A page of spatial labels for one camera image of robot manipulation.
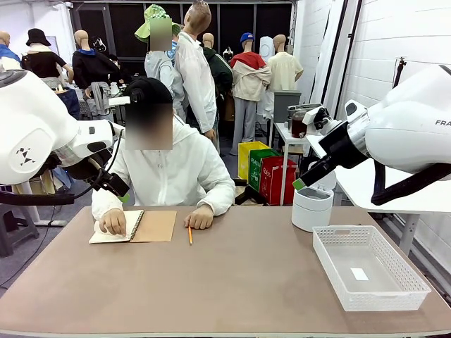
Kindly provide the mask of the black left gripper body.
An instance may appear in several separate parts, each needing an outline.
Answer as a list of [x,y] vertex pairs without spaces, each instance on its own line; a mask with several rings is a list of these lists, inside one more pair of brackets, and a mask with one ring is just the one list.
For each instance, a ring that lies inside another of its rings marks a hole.
[[87,182],[94,190],[103,189],[117,197],[124,197],[129,191],[129,186],[122,178],[115,173],[108,173],[103,168],[98,169],[93,176],[88,177]]

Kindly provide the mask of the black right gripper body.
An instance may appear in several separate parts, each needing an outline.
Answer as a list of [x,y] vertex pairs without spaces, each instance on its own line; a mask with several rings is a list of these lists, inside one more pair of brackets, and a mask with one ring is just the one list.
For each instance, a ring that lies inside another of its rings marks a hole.
[[319,161],[323,168],[353,168],[368,159],[352,142],[347,127],[348,122],[340,123],[319,141],[326,152]]

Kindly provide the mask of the person's right hand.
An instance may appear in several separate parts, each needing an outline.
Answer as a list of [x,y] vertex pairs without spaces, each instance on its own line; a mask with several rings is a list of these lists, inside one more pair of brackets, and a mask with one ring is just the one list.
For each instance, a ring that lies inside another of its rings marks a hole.
[[121,209],[113,208],[107,211],[99,220],[99,228],[103,233],[126,235],[126,219]]

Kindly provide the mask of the person's left hand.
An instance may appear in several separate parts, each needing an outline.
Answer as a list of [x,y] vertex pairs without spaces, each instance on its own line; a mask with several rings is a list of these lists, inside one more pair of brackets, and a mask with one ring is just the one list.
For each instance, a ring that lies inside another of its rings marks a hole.
[[214,212],[208,204],[203,204],[189,214],[185,219],[185,227],[195,230],[205,230],[211,227]]

